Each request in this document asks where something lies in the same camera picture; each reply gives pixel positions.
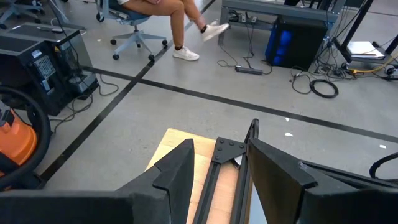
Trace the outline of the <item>glass-sided black computer tower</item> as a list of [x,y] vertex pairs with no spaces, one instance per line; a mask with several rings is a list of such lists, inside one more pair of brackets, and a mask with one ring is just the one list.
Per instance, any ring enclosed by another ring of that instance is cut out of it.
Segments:
[[99,86],[93,72],[85,71],[92,62],[78,29],[25,23],[5,32],[10,37],[44,41],[54,54],[66,86],[73,98],[87,99]]

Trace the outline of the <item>white paper stack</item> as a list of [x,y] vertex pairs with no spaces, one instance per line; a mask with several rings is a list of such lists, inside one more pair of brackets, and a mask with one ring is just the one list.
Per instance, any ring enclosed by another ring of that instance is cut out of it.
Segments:
[[352,41],[347,45],[347,50],[353,58],[382,59],[385,57],[372,43],[366,41]]

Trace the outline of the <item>grey office chair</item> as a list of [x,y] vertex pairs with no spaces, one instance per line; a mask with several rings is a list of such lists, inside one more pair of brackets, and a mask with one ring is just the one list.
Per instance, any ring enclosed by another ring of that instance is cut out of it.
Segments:
[[20,18],[21,15],[32,17],[37,24],[41,23],[40,18],[36,15],[45,14],[41,0],[0,0],[0,6],[7,6],[7,9],[0,15],[0,29],[6,30],[5,21],[11,16]]
[[136,44],[137,48],[145,48],[149,52],[148,59],[153,62],[155,55],[147,46],[146,40],[161,40],[162,47],[165,49],[168,46],[167,38],[159,35],[145,34],[138,29],[138,25],[147,21],[150,16],[140,14],[123,8],[118,4],[117,0],[95,0],[97,14],[96,20],[103,22],[105,19],[112,19],[121,25],[129,25],[134,28],[132,33],[115,35],[110,40],[111,45],[116,45],[118,39],[125,39],[124,43],[114,50],[113,59],[119,59],[119,53],[126,50],[130,45]]

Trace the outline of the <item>orange shop vacuum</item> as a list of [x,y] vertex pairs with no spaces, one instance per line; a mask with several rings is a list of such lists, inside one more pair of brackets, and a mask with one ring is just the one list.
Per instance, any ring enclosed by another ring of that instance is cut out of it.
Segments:
[[0,156],[20,166],[33,154],[36,145],[34,129],[0,100]]

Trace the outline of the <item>black power strip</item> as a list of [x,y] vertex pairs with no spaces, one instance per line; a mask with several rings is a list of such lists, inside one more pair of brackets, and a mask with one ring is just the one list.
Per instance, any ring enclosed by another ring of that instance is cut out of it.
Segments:
[[262,75],[263,71],[258,70],[255,68],[249,68],[249,67],[242,67],[241,65],[236,65],[235,70],[240,73],[247,73],[247,74],[252,74],[252,75]]

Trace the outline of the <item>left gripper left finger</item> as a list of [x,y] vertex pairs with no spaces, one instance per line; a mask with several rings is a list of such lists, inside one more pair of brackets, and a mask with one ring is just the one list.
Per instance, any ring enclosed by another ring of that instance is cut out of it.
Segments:
[[194,159],[194,142],[185,139],[115,191],[1,193],[0,224],[186,224]]

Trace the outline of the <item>black computer blue lights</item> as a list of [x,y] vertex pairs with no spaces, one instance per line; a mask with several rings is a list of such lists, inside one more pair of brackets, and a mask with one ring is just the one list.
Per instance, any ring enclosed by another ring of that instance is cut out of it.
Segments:
[[327,30],[323,21],[279,15],[265,51],[266,61],[272,66],[308,70]]

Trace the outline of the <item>black metal stand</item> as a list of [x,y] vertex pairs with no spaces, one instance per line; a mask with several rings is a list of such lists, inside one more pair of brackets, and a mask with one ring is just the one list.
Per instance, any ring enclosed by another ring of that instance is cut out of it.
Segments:
[[[346,37],[340,42],[338,40],[338,36],[342,34],[340,32],[336,37],[332,38],[332,41],[334,43],[334,46],[336,49],[339,51],[339,53],[343,56],[345,59],[345,63],[342,64],[342,69],[345,70],[351,70],[354,73],[372,73],[376,72],[378,70],[383,70],[384,68],[388,66],[392,66],[391,70],[393,72],[398,70],[398,52],[396,54],[392,54],[393,51],[398,47],[398,34],[392,38],[392,40],[388,40],[387,48],[385,49],[384,45],[378,44],[377,42],[371,42],[372,45],[378,49],[382,54],[385,55],[384,58],[382,59],[374,59],[374,58],[353,58],[350,56],[348,50],[347,50],[347,45],[352,42],[352,38],[355,35],[356,31],[358,30],[359,26],[361,25],[365,15],[368,13],[372,3],[374,0],[365,0],[364,4],[359,8],[359,11],[354,18],[354,20],[351,21],[352,26],[350,27]],[[361,62],[361,63],[367,63],[367,64],[375,64],[379,65],[377,68],[372,68],[369,70],[365,69],[358,69],[358,68],[350,68],[349,65],[351,62]]]

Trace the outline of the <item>person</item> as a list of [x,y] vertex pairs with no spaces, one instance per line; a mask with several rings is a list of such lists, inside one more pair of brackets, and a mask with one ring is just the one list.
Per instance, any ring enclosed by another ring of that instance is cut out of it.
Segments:
[[173,57],[186,61],[196,61],[200,56],[184,46],[185,17],[196,24],[205,42],[223,33],[229,27],[228,23],[219,24],[216,21],[206,23],[194,0],[117,0],[117,2],[123,8],[140,14],[169,16],[174,42]]

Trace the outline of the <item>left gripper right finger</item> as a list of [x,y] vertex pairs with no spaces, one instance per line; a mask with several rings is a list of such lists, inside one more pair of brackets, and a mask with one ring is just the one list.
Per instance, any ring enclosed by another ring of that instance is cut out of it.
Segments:
[[268,224],[398,224],[398,185],[300,160],[258,139],[247,157]]

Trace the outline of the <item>grey metal bench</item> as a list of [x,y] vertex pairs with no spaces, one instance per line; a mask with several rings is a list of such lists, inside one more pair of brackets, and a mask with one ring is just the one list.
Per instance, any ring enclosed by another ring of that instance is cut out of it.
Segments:
[[221,0],[220,23],[229,21],[229,11],[253,12],[272,16],[292,16],[326,22],[332,26],[346,0],[317,0],[319,8],[288,6],[275,0]]

